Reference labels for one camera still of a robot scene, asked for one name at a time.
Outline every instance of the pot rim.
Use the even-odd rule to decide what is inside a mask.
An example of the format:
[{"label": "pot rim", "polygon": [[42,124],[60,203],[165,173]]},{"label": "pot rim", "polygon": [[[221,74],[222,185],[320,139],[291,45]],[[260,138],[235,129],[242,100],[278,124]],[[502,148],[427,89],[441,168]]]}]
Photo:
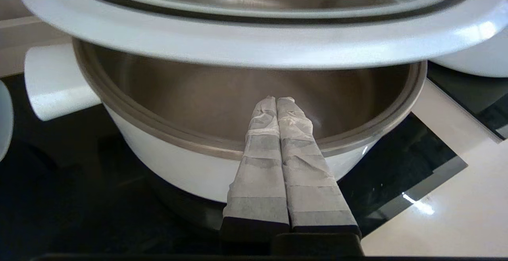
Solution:
[{"label": "pot rim", "polygon": [[[73,38],[73,47],[83,76],[100,100],[122,118],[165,142],[197,153],[219,158],[240,160],[241,142],[208,136],[190,129],[178,129],[125,94],[109,78],[93,44]],[[349,131],[316,140],[324,157],[335,156],[378,140],[395,128],[411,111],[427,75],[427,62],[411,63],[408,77],[399,96],[384,111]]]}]

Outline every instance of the stovetop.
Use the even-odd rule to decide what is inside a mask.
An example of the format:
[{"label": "stovetop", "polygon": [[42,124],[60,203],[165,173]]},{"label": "stovetop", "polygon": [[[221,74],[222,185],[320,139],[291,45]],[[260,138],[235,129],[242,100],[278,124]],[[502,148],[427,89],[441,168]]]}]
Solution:
[{"label": "stovetop", "polygon": [[508,138],[508,78],[469,75],[431,62],[428,78],[495,135]]},{"label": "stovetop", "polygon": [[[0,162],[0,259],[49,252],[221,254],[214,234],[169,210],[102,106],[42,122],[23,75],[2,78],[15,112]],[[364,236],[466,167],[410,114],[339,181]]]}]

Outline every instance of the black glass stovetop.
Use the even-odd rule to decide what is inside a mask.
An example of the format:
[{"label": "black glass stovetop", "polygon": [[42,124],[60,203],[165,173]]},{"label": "black glass stovetop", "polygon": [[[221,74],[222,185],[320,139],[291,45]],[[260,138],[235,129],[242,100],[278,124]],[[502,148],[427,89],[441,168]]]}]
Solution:
[{"label": "black glass stovetop", "polygon": [[429,62],[428,78],[501,139],[508,138],[508,78],[486,78]]},{"label": "black glass stovetop", "polygon": [[[176,214],[189,209],[169,209],[155,194],[147,168],[102,106],[40,121],[23,79],[2,78],[13,97],[15,125],[0,162],[1,260],[49,252],[221,254],[214,233]],[[465,167],[411,114],[339,186],[366,236]]]}]

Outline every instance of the pot handle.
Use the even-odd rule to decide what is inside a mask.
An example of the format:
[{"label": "pot handle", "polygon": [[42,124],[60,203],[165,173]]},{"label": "pot handle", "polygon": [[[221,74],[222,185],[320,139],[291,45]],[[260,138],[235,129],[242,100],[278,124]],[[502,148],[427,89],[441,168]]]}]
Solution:
[{"label": "pot handle", "polygon": [[30,48],[25,55],[25,85],[40,120],[100,104],[81,73],[72,44]]}]

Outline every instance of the white pot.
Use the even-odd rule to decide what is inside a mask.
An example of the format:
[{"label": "white pot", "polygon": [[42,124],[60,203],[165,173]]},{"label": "white pot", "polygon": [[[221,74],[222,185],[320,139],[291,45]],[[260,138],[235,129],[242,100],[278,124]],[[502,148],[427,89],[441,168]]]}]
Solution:
[{"label": "white pot", "polygon": [[[27,92],[38,116],[51,119],[65,115],[100,103],[100,97],[128,145],[148,168],[184,191],[209,200],[225,202],[229,185],[236,175],[243,146],[236,145],[217,151],[219,147],[212,142],[196,147],[195,141],[182,139],[186,136],[178,136],[178,133],[173,132],[169,136],[169,131],[156,130],[158,127],[164,129],[164,126],[160,126],[162,124],[157,117],[151,117],[154,116],[153,113],[139,108],[134,100],[115,87],[113,79],[105,73],[96,76],[94,72],[101,70],[94,69],[93,63],[85,63],[87,55],[90,55],[88,51],[102,48],[79,40],[75,40],[74,44],[78,61],[71,54],[70,44],[33,48],[27,53]],[[106,52],[120,53],[112,50]],[[317,139],[335,178],[342,178],[349,172],[379,138],[398,125],[410,112],[423,87],[426,64],[416,63],[407,65],[406,68],[410,71],[400,70],[400,73],[409,73],[408,78],[404,79],[401,93],[396,95],[396,99],[387,109],[380,111],[360,127],[331,138]]]}]

